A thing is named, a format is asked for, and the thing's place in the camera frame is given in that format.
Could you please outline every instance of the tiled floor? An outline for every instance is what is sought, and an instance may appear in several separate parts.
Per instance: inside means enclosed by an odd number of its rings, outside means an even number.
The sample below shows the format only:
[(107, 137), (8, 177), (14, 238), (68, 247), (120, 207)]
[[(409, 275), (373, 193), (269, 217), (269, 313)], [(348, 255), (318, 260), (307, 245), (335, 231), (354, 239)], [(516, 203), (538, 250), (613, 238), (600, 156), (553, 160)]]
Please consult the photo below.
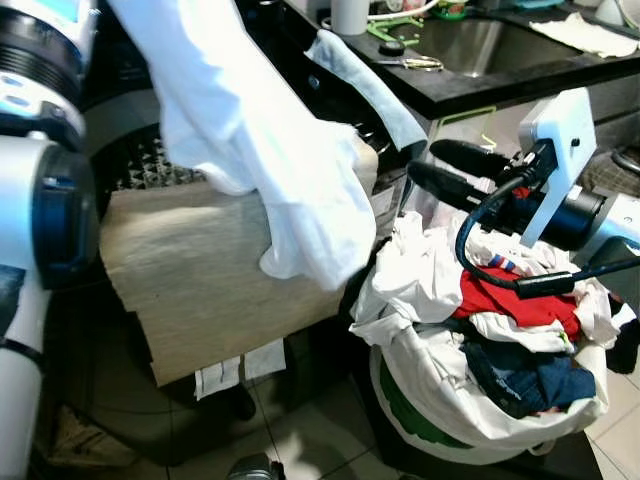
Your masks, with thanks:
[[(640, 480), (640, 370), (609, 373), (609, 413), (587, 429), (604, 480)], [(265, 452), (281, 461), (290, 480), (397, 480), (400, 472), (379, 460), (373, 433), (348, 381), (293, 411), (278, 406), (275, 379), (252, 388), (264, 422), (227, 448), (163, 468), (139, 461), (91, 480), (224, 479), (239, 458)]]

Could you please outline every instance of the beige fabric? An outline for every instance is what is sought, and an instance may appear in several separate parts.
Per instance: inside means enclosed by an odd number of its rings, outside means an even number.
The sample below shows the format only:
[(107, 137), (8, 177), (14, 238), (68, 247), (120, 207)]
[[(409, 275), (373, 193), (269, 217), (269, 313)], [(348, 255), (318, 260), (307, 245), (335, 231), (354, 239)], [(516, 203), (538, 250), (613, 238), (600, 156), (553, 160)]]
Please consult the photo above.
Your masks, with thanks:
[[(377, 156), (362, 145), (365, 170), (374, 161), (375, 172)], [(337, 312), (342, 291), (262, 273), (269, 244), (255, 192), (230, 197), (207, 183), (114, 192), (101, 256), (125, 308), (138, 314), (158, 385)]]

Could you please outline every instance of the green object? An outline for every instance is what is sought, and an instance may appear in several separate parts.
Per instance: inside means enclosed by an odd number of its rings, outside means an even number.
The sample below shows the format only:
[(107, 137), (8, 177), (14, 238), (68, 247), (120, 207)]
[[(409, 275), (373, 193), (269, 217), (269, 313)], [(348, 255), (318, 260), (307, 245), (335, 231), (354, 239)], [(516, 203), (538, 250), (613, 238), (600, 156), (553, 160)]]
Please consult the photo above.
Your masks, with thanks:
[(439, 443), (446, 447), (465, 450), (473, 448), (456, 440), (424, 418), (402, 394), (384, 359), (380, 361), (380, 387), (385, 398), (389, 401), (393, 416), (396, 417), (407, 433), (417, 435), (427, 442)]
[(405, 39), (405, 38), (396, 38), (393, 35), (389, 34), (393, 28), (398, 27), (400, 25), (414, 25), (418, 28), (423, 27), (422, 19), (416, 20), (413, 17), (405, 17), (405, 18), (397, 18), (394, 20), (380, 20), (377, 22), (370, 22), (367, 25), (367, 31), (373, 35), (374, 37), (379, 38), (384, 42), (400, 42), (405, 47), (410, 47), (411, 45), (417, 45), (420, 43), (419, 38)]
[(465, 3), (442, 0), (431, 9), (431, 13), (443, 20), (462, 20), (466, 14)]

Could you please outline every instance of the pile of clothes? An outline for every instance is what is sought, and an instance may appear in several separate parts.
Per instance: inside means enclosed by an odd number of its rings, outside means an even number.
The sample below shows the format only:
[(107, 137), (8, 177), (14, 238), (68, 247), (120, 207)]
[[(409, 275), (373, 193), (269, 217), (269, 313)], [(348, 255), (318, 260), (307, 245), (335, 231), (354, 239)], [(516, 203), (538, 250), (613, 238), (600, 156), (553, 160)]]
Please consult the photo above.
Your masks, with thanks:
[[(449, 225), (425, 231), (415, 212), (397, 220), (351, 310), (351, 332), (380, 346), (398, 376), (402, 365), (413, 368), (408, 361), (412, 356), (415, 363), (422, 362), (429, 378), (407, 374), (407, 379), (413, 377), (404, 383), (422, 383), (405, 394), (422, 396), (425, 404), (438, 390), (443, 397), (476, 402), (480, 411), (481, 394), (512, 419), (523, 419), (565, 412), (576, 400), (595, 398), (602, 389), (574, 356), (583, 344), (610, 348), (615, 342), (619, 331), (611, 323), (607, 290), (589, 279), (578, 282), (569, 295), (522, 300), (511, 290), (479, 280), (455, 256), (463, 218), (461, 214)], [(507, 280), (578, 270), (565, 251), (543, 242), (527, 248), (517, 236), (478, 227), (466, 247), (474, 264)], [(486, 433), (491, 431), (487, 427), (485, 436), (491, 437)], [(472, 438), (458, 436), (461, 441)]]

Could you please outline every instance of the light blue towel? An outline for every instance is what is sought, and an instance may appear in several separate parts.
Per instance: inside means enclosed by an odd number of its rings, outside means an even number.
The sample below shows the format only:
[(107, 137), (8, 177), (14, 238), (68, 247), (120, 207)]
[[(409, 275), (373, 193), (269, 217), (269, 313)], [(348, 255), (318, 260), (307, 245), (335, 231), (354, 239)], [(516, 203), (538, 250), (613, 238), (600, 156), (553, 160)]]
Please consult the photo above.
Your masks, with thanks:
[(318, 31), (305, 55), (360, 92), (382, 119), (396, 149), (413, 144), (419, 151), (426, 147), (427, 135), (413, 115), (340, 37), (328, 30)]

